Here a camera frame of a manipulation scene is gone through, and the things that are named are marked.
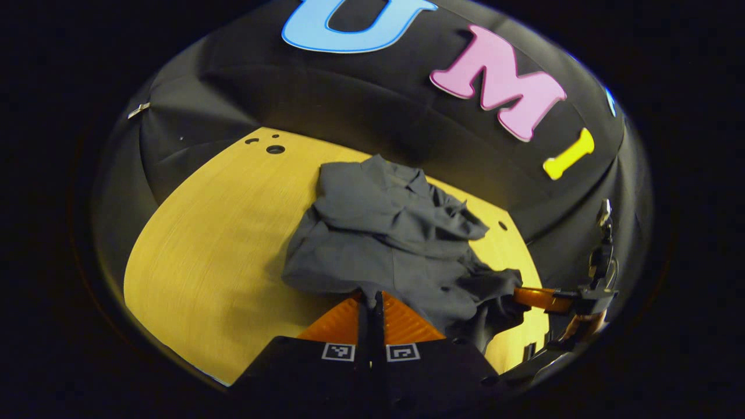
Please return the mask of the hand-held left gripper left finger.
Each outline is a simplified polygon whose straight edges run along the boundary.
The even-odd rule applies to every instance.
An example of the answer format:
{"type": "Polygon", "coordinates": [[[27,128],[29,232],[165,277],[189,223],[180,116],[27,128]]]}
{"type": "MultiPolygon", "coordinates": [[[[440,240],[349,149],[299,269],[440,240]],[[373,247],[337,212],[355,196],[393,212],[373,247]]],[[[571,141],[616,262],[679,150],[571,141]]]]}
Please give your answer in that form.
{"type": "Polygon", "coordinates": [[[342,403],[371,369],[370,310],[362,292],[297,336],[276,336],[232,385],[232,393],[269,403],[342,403]]]}

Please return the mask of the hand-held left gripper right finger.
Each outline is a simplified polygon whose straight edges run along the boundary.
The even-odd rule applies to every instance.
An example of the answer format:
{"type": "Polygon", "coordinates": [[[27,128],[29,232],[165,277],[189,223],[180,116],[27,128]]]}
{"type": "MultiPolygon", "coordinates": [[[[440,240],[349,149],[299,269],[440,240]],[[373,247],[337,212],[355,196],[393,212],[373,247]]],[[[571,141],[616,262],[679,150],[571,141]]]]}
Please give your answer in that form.
{"type": "Polygon", "coordinates": [[[476,346],[449,338],[388,292],[373,315],[384,394],[391,403],[478,403],[502,395],[502,381],[476,346]]]}

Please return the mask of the grey collared shirt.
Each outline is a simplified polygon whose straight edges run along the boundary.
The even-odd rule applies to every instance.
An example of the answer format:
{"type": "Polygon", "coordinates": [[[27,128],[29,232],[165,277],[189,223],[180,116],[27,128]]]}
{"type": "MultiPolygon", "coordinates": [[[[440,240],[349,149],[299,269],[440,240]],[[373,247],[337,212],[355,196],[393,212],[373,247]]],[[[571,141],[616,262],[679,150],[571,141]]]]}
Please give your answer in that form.
{"type": "Polygon", "coordinates": [[[485,351],[524,322],[519,270],[495,270],[471,248],[485,225],[425,172],[378,155],[320,167],[317,198],[288,242],[282,281],[319,294],[378,292],[401,300],[447,337],[485,351]]]}

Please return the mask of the black backdrop cloth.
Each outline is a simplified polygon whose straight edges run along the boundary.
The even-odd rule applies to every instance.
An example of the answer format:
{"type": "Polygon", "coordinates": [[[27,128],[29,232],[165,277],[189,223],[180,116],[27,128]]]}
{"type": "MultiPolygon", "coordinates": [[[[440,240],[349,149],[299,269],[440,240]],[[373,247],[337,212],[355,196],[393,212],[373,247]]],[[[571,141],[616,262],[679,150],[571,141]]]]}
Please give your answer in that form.
{"type": "MultiPolygon", "coordinates": [[[[171,58],[117,117],[90,198],[117,304],[170,358],[232,384],[348,294],[281,274],[321,165],[375,155],[465,202],[489,226],[471,248],[524,286],[588,282],[609,199],[609,320],[640,281],[649,164],[584,63],[465,0],[270,0],[171,58]]],[[[487,360],[511,369],[565,326],[530,310],[487,360]]]]}

